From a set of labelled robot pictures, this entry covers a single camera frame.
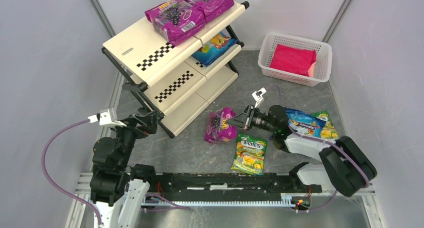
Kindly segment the green Fox's candy bag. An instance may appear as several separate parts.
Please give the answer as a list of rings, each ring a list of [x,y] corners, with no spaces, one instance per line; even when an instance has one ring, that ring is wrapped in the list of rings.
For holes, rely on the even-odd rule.
[[[268,142],[246,134],[238,134],[231,169],[249,175],[263,175]]]

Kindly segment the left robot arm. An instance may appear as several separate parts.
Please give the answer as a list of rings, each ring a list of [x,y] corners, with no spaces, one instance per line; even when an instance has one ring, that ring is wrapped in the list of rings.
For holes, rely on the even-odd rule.
[[[101,227],[134,227],[156,171],[151,165],[136,164],[126,168],[138,139],[155,134],[158,114],[130,115],[118,120],[113,108],[89,117],[115,132],[115,137],[103,137],[93,146],[93,167],[90,180],[90,197],[99,211]]]

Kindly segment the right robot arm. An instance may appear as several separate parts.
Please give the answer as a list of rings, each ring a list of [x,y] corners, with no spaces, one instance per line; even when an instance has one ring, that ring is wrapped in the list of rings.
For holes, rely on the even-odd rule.
[[[287,110],[281,105],[271,106],[267,114],[249,105],[245,112],[229,119],[227,123],[244,130],[256,127],[269,131],[278,150],[320,161],[320,167],[306,164],[296,172],[304,185],[331,184],[337,192],[351,197],[361,188],[367,188],[378,174],[350,137],[342,136],[329,141],[302,135],[290,126]]]

